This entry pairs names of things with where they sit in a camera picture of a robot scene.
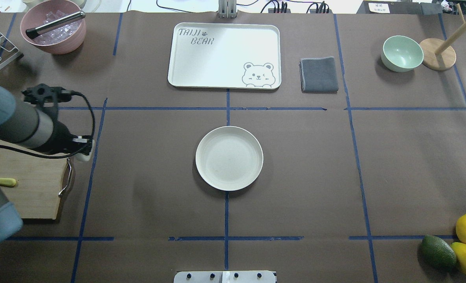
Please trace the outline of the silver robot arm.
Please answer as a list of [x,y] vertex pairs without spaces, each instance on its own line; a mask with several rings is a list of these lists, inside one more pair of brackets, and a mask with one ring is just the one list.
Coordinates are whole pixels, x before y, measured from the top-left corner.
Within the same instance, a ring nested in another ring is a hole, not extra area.
[[[24,99],[19,100],[0,86],[0,140],[10,143],[10,146],[0,145],[1,149],[43,159],[66,159],[78,154],[90,159],[95,146],[95,117],[92,117],[88,136],[71,134],[58,120],[59,103],[69,102],[73,96],[84,99],[91,112],[92,107],[84,94],[46,84],[27,88],[22,93]],[[22,226],[15,205],[0,188],[0,243]]]

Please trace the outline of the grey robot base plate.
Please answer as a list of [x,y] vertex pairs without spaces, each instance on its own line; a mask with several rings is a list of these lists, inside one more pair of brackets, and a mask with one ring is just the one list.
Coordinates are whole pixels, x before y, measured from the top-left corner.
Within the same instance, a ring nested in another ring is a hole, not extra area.
[[219,270],[177,272],[174,283],[276,283],[276,272],[269,270]]

